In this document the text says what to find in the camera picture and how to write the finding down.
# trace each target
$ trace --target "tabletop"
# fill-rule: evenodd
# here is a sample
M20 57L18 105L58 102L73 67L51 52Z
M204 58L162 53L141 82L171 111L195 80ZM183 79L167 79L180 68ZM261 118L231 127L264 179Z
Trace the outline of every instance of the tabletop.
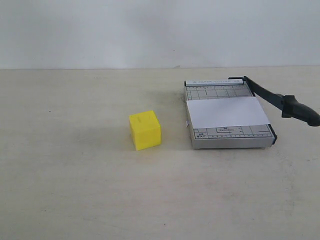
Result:
M275 145L192 149L184 81L242 76L320 112L317 66L0 70L0 239L318 239L320 128L259 98Z

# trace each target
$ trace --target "white wall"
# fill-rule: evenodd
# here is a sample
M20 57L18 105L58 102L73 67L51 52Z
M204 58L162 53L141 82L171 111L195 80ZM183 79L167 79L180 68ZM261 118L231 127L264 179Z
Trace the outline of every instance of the white wall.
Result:
M320 64L320 0L1 0L0 68Z

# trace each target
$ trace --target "yellow cube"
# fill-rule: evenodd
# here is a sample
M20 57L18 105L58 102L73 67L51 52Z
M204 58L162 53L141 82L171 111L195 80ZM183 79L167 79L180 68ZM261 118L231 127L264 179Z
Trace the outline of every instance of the yellow cube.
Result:
M137 151L161 144L161 125L153 110L130 115L129 122Z

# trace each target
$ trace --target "black plastic grip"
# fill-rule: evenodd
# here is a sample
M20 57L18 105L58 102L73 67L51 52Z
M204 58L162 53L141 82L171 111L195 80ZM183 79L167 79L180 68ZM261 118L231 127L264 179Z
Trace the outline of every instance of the black plastic grip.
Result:
M294 95L283 97L282 118L295 118L306 122L309 126L320 126L320 115L310 107L297 101Z

